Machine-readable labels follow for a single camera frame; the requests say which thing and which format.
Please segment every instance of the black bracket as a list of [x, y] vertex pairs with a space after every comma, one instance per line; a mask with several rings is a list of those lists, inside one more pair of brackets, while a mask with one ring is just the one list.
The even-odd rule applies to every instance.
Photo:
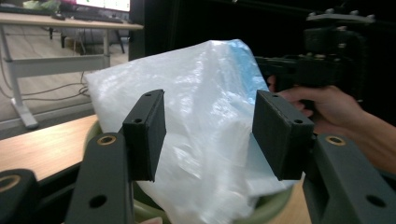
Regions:
[[0, 173], [0, 223], [134, 223], [132, 181], [154, 181], [166, 135], [163, 94], [143, 94], [79, 164], [39, 182], [30, 170]]
[[392, 223], [396, 176], [381, 175], [344, 136], [314, 124], [275, 93], [257, 91], [255, 136], [279, 180], [304, 177], [312, 223]]

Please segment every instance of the wooden table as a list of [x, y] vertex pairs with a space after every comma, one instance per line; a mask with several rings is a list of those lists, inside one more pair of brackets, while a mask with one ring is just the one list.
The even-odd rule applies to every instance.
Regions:
[[[0, 172], [26, 168], [41, 180], [80, 162], [85, 136], [96, 121], [93, 115], [0, 141]], [[270, 223], [311, 223], [301, 182], [294, 187], [285, 209]]]

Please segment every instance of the clear plastic bag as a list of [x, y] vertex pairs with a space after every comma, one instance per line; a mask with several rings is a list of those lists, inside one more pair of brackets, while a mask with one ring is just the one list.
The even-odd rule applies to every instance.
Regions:
[[36, 10], [43, 9], [41, 7], [41, 2], [39, 2], [39, 1], [26, 1], [26, 2], [23, 2], [23, 7], [30, 8], [30, 9], [36, 9]]
[[86, 76], [102, 130], [117, 132], [138, 98], [165, 91], [156, 181], [139, 186], [174, 224], [232, 223], [278, 181], [251, 134], [256, 90], [268, 90], [241, 40], [207, 41]]
[[41, 4], [41, 7], [48, 11], [59, 11], [59, 6], [61, 5], [60, 0], [48, 0], [47, 2]]

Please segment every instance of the desk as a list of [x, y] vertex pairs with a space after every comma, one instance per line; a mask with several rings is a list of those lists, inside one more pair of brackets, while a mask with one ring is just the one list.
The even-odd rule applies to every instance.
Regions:
[[[80, 162], [85, 136], [96, 120], [96, 116], [89, 116], [0, 141], [0, 172], [26, 168], [41, 180]], [[285, 209], [270, 223], [310, 223], [301, 182], [294, 187]]]
[[[3, 25], [32, 25], [49, 27], [69, 27], [69, 28], [95, 28], [104, 31], [104, 54], [81, 56], [81, 57], [61, 57], [61, 58], [40, 58], [40, 59], [18, 59], [11, 57]], [[21, 91], [18, 84], [20, 77], [36, 77], [52, 74], [91, 71], [107, 68], [110, 66], [110, 53], [108, 36], [109, 30], [142, 30], [143, 26], [129, 23], [112, 23], [101, 21], [75, 21], [66, 19], [58, 21], [50, 16], [25, 15], [14, 13], [0, 13], [0, 42], [5, 55], [3, 60], [8, 67], [9, 77], [13, 90], [11, 102], [28, 129], [38, 126], [29, 108], [21, 99]]]

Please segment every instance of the human hand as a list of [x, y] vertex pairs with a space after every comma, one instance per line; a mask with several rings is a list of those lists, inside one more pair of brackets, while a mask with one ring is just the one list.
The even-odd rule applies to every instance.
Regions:
[[[267, 82], [269, 90], [275, 91], [276, 78], [271, 76]], [[358, 129], [364, 121], [365, 112], [350, 95], [335, 86], [307, 88], [296, 86], [278, 93], [298, 110], [315, 122], [315, 133], [334, 133], [348, 135]], [[310, 100], [316, 111], [306, 109], [301, 100]]]

